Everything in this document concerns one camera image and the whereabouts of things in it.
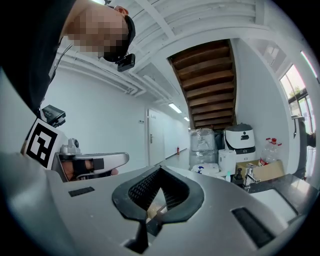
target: black mesh grip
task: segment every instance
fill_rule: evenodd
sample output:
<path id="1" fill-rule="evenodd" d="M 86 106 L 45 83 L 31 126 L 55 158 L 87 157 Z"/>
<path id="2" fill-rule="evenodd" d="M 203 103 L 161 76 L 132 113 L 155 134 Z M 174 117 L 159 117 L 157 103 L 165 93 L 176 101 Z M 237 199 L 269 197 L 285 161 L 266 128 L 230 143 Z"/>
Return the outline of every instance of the black mesh grip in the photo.
<path id="1" fill-rule="evenodd" d="M 187 221 L 202 205 L 205 195 L 201 186 L 165 166 L 156 166 L 119 185 L 112 201 L 127 219 L 145 222 L 147 210 L 162 189 L 167 212 L 162 223 Z"/>

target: water bottle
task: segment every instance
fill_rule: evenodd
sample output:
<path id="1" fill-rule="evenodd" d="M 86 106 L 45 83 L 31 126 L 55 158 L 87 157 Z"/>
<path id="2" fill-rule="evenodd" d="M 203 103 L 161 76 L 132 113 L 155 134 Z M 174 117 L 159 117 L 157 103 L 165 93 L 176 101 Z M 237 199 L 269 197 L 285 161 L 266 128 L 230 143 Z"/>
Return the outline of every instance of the water bottle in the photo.
<path id="1" fill-rule="evenodd" d="M 277 143 L 276 138 L 272 138 L 272 140 L 270 140 L 270 138 L 267 138 L 266 141 L 267 143 L 261 153 L 261 157 L 259 160 L 259 166 L 265 166 L 278 160 L 278 147 L 281 146 L 282 143 Z"/>

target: hand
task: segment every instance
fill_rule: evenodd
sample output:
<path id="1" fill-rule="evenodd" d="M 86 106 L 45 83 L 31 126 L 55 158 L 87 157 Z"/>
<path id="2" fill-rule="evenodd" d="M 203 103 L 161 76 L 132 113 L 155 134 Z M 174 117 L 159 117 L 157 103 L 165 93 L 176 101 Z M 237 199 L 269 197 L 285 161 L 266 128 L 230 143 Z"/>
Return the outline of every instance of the hand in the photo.
<path id="1" fill-rule="evenodd" d="M 71 181 L 72 178 L 74 177 L 74 172 L 75 172 L 72 161 L 64 161 L 64 162 L 61 162 L 61 164 L 68 181 Z M 85 167 L 87 170 L 91 170 L 93 169 L 94 164 L 91 160 L 85 160 Z M 118 173 L 119 171 L 116 168 L 111 171 L 112 176 L 117 175 Z"/>

